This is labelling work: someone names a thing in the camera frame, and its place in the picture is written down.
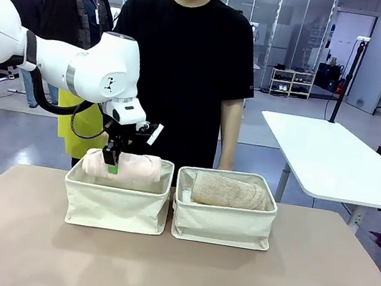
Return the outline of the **person's left hand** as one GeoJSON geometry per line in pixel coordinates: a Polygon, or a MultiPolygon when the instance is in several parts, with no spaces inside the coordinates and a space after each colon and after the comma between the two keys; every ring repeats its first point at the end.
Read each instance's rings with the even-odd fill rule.
{"type": "Polygon", "coordinates": [[[232,171],[234,167],[235,151],[222,150],[217,169],[232,171]]]}

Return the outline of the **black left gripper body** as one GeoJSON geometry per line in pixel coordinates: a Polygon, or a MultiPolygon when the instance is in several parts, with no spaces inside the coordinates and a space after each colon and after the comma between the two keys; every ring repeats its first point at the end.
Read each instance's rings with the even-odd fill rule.
{"type": "Polygon", "coordinates": [[[134,136],[135,125],[121,125],[118,122],[106,120],[104,131],[105,145],[123,151],[134,136]]]}

